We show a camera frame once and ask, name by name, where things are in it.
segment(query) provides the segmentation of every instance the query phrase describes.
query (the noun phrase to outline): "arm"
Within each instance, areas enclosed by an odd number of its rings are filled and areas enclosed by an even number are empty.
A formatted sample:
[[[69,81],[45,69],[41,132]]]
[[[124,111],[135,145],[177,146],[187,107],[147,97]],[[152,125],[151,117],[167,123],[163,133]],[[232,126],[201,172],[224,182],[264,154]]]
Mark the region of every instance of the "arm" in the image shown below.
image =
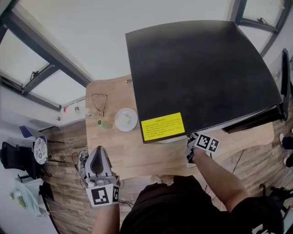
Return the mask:
[[[118,234],[119,215],[119,204],[102,206],[97,215],[92,234]]]
[[[194,148],[193,151],[193,163],[197,165],[207,184],[223,202],[227,211],[231,212],[239,202],[249,197],[249,193],[237,176],[221,167],[207,156],[205,151],[199,148]]]

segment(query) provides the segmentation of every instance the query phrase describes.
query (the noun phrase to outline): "hand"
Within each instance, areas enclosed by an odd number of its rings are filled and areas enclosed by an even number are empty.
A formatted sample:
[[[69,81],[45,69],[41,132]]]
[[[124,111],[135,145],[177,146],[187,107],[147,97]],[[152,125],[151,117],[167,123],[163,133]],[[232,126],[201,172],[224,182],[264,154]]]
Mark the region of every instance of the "hand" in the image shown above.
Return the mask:
[[[195,163],[195,158],[197,158],[198,156],[206,155],[206,152],[204,150],[197,147],[193,148],[193,153],[194,153],[194,156],[192,158],[193,163]]]

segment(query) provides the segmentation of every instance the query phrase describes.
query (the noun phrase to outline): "wooden floor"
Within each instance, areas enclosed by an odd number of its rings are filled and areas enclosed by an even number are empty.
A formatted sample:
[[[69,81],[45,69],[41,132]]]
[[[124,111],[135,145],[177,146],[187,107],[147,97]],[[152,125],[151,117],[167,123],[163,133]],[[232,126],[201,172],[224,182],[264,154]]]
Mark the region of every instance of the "wooden floor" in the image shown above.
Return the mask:
[[[261,194],[259,185],[264,183],[267,187],[277,186],[293,188],[293,171],[283,164],[283,159],[289,156],[293,150],[281,148],[278,136],[280,133],[290,134],[293,128],[293,102],[290,100],[289,116],[286,122],[275,121],[273,123],[275,139],[269,145],[252,147],[238,152],[226,159],[222,166],[233,171],[239,156],[242,157],[237,165],[235,174],[244,182],[246,188],[252,196]],[[98,209],[91,208],[87,194],[83,189],[80,176],[75,170],[72,160],[77,163],[77,155],[87,144],[85,121],[78,122],[62,128],[51,128],[44,131],[48,139],[64,141],[65,144],[49,144],[49,154],[55,160],[64,160],[65,163],[48,162],[47,170],[52,173],[52,177],[46,176],[42,179],[52,186],[55,202],[48,200],[51,211],[71,210],[95,219]],[[206,183],[200,176],[197,178],[203,188]],[[172,176],[162,176],[162,181],[172,183]],[[134,203],[139,192],[151,183],[151,177],[131,178],[122,181],[120,189],[120,199]],[[220,209],[220,202],[213,200],[214,205]],[[293,200],[287,200],[285,205],[292,205]],[[124,220],[130,207],[127,204],[120,205],[120,224]],[[88,234],[93,227],[93,221],[82,215],[72,212],[55,212],[52,216],[61,233]]]

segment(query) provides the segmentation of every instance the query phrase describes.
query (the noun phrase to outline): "shoe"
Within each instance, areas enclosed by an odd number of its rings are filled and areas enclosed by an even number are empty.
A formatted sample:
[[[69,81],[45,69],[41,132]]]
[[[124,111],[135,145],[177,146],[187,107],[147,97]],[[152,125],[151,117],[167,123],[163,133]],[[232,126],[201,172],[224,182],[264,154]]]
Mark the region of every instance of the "shoe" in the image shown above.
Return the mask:
[[[151,183],[152,184],[155,184],[155,183],[161,184],[162,183],[162,180],[161,180],[161,178],[158,175],[153,175],[151,177]]]
[[[79,152],[78,161],[77,161],[77,168],[80,176],[84,179],[86,175],[86,161],[88,159],[88,150],[87,146]]]
[[[284,162],[286,167],[288,167],[288,168],[293,167],[293,157],[290,157],[290,156],[286,157],[286,158],[284,158],[283,162]]]
[[[283,139],[284,139],[284,134],[283,134],[283,133],[281,133],[281,134],[279,135],[279,139],[280,139],[281,145],[283,146],[283,144],[282,144],[282,141],[283,141]]]

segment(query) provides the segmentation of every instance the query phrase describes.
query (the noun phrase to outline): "small green object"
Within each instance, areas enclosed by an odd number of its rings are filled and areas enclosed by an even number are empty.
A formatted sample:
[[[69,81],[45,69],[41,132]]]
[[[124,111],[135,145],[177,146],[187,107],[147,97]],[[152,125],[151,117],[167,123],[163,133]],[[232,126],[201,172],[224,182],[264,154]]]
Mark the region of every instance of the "small green object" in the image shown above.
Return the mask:
[[[103,127],[105,129],[112,127],[112,124],[108,123],[107,121],[101,120],[101,119],[98,120],[97,124],[99,127]]]
[[[13,192],[10,193],[10,197],[11,197],[12,200],[15,200],[15,197],[14,197],[14,193]]]
[[[22,197],[18,197],[18,203],[25,209],[27,207]]]

